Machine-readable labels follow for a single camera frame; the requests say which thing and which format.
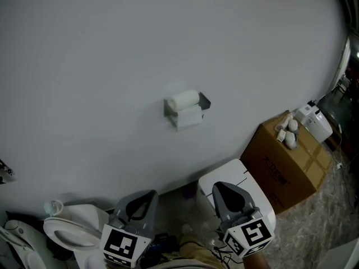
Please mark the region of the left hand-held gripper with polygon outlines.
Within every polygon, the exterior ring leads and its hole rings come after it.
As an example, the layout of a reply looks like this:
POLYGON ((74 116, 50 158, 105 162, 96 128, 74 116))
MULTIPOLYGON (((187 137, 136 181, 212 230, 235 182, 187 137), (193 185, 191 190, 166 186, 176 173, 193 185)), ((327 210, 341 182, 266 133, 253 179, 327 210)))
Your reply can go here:
POLYGON ((148 251, 158 206, 156 190, 138 191, 117 203, 109 222, 104 225, 100 250, 108 262, 136 268, 148 251))

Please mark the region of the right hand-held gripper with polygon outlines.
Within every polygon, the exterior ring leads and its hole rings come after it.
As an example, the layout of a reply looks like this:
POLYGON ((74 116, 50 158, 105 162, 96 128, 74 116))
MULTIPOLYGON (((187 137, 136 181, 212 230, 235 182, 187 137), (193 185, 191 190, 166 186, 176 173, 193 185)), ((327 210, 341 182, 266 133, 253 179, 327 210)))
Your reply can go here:
POLYGON ((239 258, 263 250, 274 239, 274 227, 256 207, 251 195, 227 182, 216 182, 212 189, 223 242, 239 258))

